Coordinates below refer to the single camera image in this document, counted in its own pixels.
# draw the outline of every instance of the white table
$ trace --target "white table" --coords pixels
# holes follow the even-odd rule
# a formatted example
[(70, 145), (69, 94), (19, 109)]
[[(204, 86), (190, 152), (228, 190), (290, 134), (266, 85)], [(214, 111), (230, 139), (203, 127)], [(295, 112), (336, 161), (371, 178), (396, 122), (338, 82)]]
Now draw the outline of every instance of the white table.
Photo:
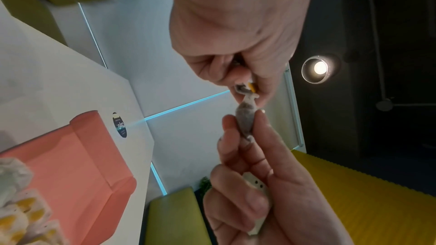
[[(98, 110), (137, 180), (105, 245), (138, 244), (154, 141), (129, 82), (11, 17), (0, 2), (0, 151)], [(118, 113), (127, 137), (115, 129)]]

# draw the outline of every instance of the sticker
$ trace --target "sticker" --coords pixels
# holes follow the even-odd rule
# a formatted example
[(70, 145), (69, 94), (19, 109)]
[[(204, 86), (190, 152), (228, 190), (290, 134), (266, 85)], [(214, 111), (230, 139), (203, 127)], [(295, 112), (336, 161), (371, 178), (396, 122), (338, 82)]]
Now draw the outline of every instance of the sticker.
[(116, 112), (112, 114), (112, 119), (114, 120), (114, 125), (118, 133), (121, 135), (121, 137), (126, 138), (127, 129), (126, 126), (124, 125), (123, 119)]

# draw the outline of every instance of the hand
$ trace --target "hand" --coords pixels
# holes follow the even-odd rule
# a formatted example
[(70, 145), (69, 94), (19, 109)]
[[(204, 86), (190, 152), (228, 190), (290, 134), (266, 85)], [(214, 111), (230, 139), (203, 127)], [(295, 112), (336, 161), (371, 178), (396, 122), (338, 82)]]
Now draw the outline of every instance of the hand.
[[(256, 143), (241, 147), (236, 118), (223, 118), (224, 134), (218, 142), (221, 159), (210, 176), (212, 189), (204, 196), (206, 217), (221, 245), (292, 244), (352, 245), (347, 230), (313, 181), (257, 111), (253, 136)], [(251, 172), (264, 182), (274, 205), (268, 213), (264, 194), (242, 178)], [(246, 232), (255, 219), (267, 216), (258, 235)]]
[[(310, 0), (174, 0), (173, 48), (202, 79), (231, 89), (256, 77), (262, 107), (294, 54)], [(242, 53), (248, 68), (231, 67)]]

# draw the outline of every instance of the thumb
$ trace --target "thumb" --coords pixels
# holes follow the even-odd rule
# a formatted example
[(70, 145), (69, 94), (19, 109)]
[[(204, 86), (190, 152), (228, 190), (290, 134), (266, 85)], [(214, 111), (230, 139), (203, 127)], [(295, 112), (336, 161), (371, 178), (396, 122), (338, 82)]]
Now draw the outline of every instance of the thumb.
[(255, 113), (253, 136), (263, 150), (275, 176), (287, 181), (305, 181), (311, 178), (308, 171), (285, 145), (280, 135), (272, 128), (262, 110), (257, 110)]

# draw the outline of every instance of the spotlight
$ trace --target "spotlight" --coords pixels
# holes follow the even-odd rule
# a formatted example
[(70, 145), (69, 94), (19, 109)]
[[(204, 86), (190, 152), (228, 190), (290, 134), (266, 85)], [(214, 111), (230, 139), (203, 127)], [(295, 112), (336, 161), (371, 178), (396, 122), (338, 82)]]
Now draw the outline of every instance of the spotlight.
[(319, 84), (331, 78), (339, 66), (339, 59), (333, 55), (313, 56), (303, 63), (301, 75), (308, 83)]

